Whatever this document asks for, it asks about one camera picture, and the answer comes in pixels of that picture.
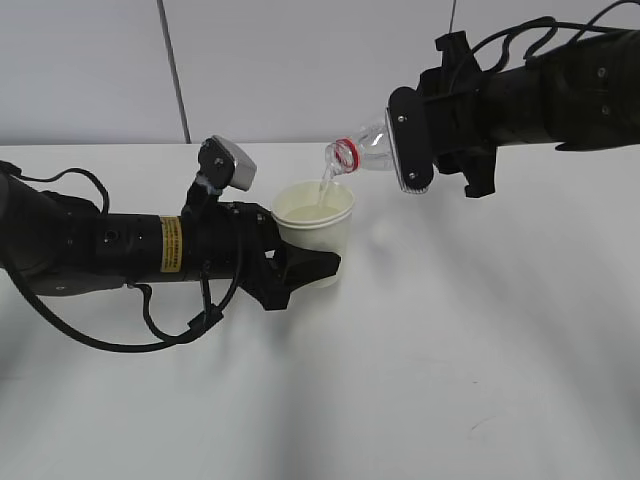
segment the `white paper cup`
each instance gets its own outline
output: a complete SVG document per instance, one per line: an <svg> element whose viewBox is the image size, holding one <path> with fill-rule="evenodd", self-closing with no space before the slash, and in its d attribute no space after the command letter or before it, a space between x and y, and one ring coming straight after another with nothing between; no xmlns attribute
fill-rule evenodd
<svg viewBox="0 0 640 480"><path fill-rule="evenodd" d="M272 213L282 239L300 248L319 252L334 252L342 261L333 277L313 282L314 288L328 287L342 275L344 256L347 252L351 212L355 203L353 192L344 185L330 182L323 205L337 210L326 217L312 220L290 219L291 212L318 204L320 181L312 180L292 185L278 194L273 201Z"/></svg>

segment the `wire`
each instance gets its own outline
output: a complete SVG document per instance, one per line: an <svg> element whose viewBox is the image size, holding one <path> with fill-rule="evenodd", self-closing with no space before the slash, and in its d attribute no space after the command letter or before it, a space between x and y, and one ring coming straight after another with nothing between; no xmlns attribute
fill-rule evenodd
<svg viewBox="0 0 640 480"><path fill-rule="evenodd" d="M53 313L49 309L49 307L47 307L42 302L42 300L40 300L40 298L38 298L38 296L33 293L22 273L20 273L15 263L11 259L11 256L9 255L5 244L4 235L1 234L0 260L2 260L2 265L9 274L9 278L16 286L18 291L22 294L27 303L31 305L31 307L33 307L33 309L36 310L40 315L42 315L42 317L44 317L44 319L49 322L54 328L56 328L66 336L72 338L73 340L86 345L87 347L114 353L149 353L173 346L172 344L166 342L143 345L122 345L119 343L103 342L102 340L97 340L93 337L85 335L84 333L68 325L64 320Z"/></svg>
<svg viewBox="0 0 640 480"><path fill-rule="evenodd" d="M103 199L102 213L106 214L109 211L109 193L107 189L104 187L102 182L91 172L81 169L81 168L70 168L59 174L51 177L51 178L32 178L26 177L22 175L21 170L8 162L0 162L2 170L7 172L7 174L14 176L20 180L31 181L31 182L41 182L41 183L51 183L59 180L67 173L78 173L80 175L84 175L96 186ZM109 343L103 342L102 340L95 339L84 333L76 330L69 324L67 324L64 320L58 317L55 313L47 307L40 298L33 293L31 287L29 286L27 280L22 275L22 273L17 268L16 264L11 259L11 255L9 254L8 247L5 243L5 235L3 232L6 232L7 229L0 229L0 261L2 261L3 268L7 271L9 278L18 289L20 294L24 297L27 303L36 310L47 322L49 322L54 328L70 337L71 339L82 343L83 345L91 348L95 348L97 350L103 350L107 352L114 353L148 353L155 352L158 350L163 350L165 348L171 347L172 344L168 344L166 342L161 343L151 343L151 344L142 344L142 345L122 345L119 343Z"/></svg>
<svg viewBox="0 0 640 480"><path fill-rule="evenodd" d="M611 10L614 10L615 8L618 8L621 5L631 5L631 4L640 6L640 0L619 0L617 2L614 2L611 5L609 5L607 8L601 10L591 20L589 20L589 22L585 24L585 27L594 26L598 20L600 20L602 17L604 17ZM573 37L571 37L571 39L569 40L569 42L567 42L567 44L573 44L573 43L577 42L588 31L589 30L587 30L587 29L581 29L580 31L578 31L578 33L576 33Z"/></svg>
<svg viewBox="0 0 640 480"><path fill-rule="evenodd" d="M102 182L98 179L98 177L96 177L89 170L85 170L84 168L75 168L75 167L74 168L68 168L68 169L58 173L57 175L54 175L51 178L27 177L25 175L22 175L22 173L18 173L18 174L14 173L13 176L18 178L18 179L20 179L20 180L24 180L25 182L53 183L53 182L56 182L56 181L60 180L62 177L64 177L68 173L77 173L79 175L82 175L82 176L88 178L89 181L91 183L93 183L93 185L96 187L96 189L98 190L98 192L100 192L100 195L102 196L102 211L101 211L101 213L103 215L106 215L107 213L109 213L109 207L111 205L111 202L109 200L109 192L107 191L105 186L102 184Z"/></svg>
<svg viewBox="0 0 640 480"><path fill-rule="evenodd" d="M579 23L568 23L568 22L557 22L557 21L549 21L550 17L542 17L541 19L532 20L529 22L525 22L521 25L517 25L515 27L510 27L500 32L494 33L493 35L488 36L480 43L478 43L475 47L473 47L460 61L458 67L455 69L453 75L451 76L451 81L449 83L449 94L453 93L456 81L460 76L460 72L462 72L462 68L466 65L466 63L474 58L474 56L482 50L484 47L489 45L490 43L498 40L502 37L507 37L505 42L503 42L503 50L500 60L496 65L494 65L488 72L495 73L497 69L502 65L508 63L508 46L511 42L518 37L519 35L536 28L552 28L552 29L567 29L567 30L582 30L584 29L586 32L596 32L596 33L612 33L612 32L621 32L626 31L625 29L620 28L611 28L611 27L598 27L598 26L587 26Z"/></svg>
<svg viewBox="0 0 640 480"><path fill-rule="evenodd" d="M165 342L171 342L174 344L186 344L186 343L191 343L197 340L218 323L219 319L214 319L213 321L211 320L212 311L217 310L218 312L222 312L229 305L229 303L231 302L231 299L233 298L236 291L238 290L238 287L240 285L242 268L244 264L244 242L242 239L241 230L237 225L237 221L235 219L234 214L230 214L230 215L231 215L231 223L236 233L236 248L237 248L236 269L233 273L233 278L231 280L231 284L229 285L229 288L227 289L227 293L224 295L224 297L222 298L222 300L218 305L211 303L211 291L209 290L209 279L203 274L203 278L201 279L201 285L202 285L202 299L203 299L204 310L200 314L200 315L204 314L204 318L201 322L201 325L203 326L203 328L201 329L191 328L180 335L170 335L166 333L156 325L153 318L151 317L150 306L151 306L151 296L153 295L153 289L151 288L151 286L146 285L144 283L133 283L130 285L132 288L137 288L142 292L142 297L143 297L142 316L151 333L153 333L160 340L163 340Z"/></svg>
<svg viewBox="0 0 640 480"><path fill-rule="evenodd" d="M453 5L451 6L451 19L449 20L449 33L453 32L453 21L456 18L457 8L458 8L458 0L453 0Z"/></svg>

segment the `white table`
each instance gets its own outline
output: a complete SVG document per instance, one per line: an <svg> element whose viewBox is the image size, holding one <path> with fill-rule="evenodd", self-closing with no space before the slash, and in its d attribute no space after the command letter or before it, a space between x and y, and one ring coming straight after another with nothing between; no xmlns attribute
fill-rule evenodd
<svg viewBox="0 0 640 480"><path fill-rule="evenodd" d="M25 174L93 170L112 211L176 214L197 146L3 147ZM269 205L322 145L247 145ZM126 356L75 344L0 282L2 479L613 479L640 472L638 149L500 152L497 195L425 196L391 173L355 192L337 288L265 313L244 292L196 344ZM81 178L55 187L98 196ZM216 294L226 289L216 285ZM195 284L160 286L178 332ZM47 300L107 340L152 337L138 292Z"/></svg>

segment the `plastic bottle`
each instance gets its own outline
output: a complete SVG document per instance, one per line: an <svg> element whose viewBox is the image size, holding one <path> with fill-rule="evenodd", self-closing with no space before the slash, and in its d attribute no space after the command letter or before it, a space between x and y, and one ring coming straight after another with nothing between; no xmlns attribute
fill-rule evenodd
<svg viewBox="0 0 640 480"><path fill-rule="evenodd" d="M349 136L327 145L330 176L364 170L394 170L391 139L385 117L379 117Z"/></svg>

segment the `white wall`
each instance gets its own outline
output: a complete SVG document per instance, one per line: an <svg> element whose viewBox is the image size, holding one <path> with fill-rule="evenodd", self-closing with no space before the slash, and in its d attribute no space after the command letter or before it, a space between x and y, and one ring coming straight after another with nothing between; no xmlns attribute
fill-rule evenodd
<svg viewBox="0 0 640 480"><path fill-rule="evenodd" d="M0 144L182 141L155 2L0 10Z"/></svg>
<svg viewBox="0 0 640 480"><path fill-rule="evenodd" d="M459 0L472 44L534 17L586 21L609 0ZM437 66L452 0L165 0L194 141L325 141ZM604 23L637 27L640 9ZM525 36L514 45L519 60ZM7 0L0 144L180 142L153 0ZM493 45L483 65L497 58Z"/></svg>

